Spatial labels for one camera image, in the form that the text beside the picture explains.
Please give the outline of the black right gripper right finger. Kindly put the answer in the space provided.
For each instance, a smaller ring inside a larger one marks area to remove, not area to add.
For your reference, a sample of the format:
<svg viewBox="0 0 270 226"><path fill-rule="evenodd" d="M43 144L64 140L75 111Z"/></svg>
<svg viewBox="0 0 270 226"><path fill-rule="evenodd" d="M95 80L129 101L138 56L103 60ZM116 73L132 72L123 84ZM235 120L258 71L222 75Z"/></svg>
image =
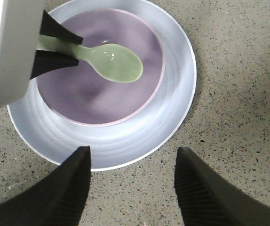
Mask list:
<svg viewBox="0 0 270 226"><path fill-rule="evenodd" d="M175 192L186 226L270 226L270 207L227 182L188 147L177 150Z"/></svg>

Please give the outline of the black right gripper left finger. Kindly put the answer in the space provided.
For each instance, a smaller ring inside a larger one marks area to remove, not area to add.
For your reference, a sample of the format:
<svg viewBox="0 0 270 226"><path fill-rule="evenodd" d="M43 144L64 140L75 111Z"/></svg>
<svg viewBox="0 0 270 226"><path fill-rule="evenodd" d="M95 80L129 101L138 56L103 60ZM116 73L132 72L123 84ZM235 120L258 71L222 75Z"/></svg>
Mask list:
<svg viewBox="0 0 270 226"><path fill-rule="evenodd" d="M77 226L90 180L90 147L81 146L43 180L0 204L0 226Z"/></svg>

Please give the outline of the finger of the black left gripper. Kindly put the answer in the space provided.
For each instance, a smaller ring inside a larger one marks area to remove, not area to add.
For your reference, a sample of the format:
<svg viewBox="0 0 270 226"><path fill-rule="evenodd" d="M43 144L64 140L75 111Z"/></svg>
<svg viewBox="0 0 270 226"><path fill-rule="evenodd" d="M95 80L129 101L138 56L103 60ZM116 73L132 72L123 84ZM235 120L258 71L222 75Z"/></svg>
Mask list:
<svg viewBox="0 0 270 226"><path fill-rule="evenodd" d="M42 14L42 22L40 27L40 34L55 37L73 44L82 44L83 38L69 31L61 24L59 24L48 12L45 10Z"/></svg>
<svg viewBox="0 0 270 226"><path fill-rule="evenodd" d="M62 53L36 50L36 55L33 63L32 73L30 79L34 79L47 72L78 66L79 60Z"/></svg>

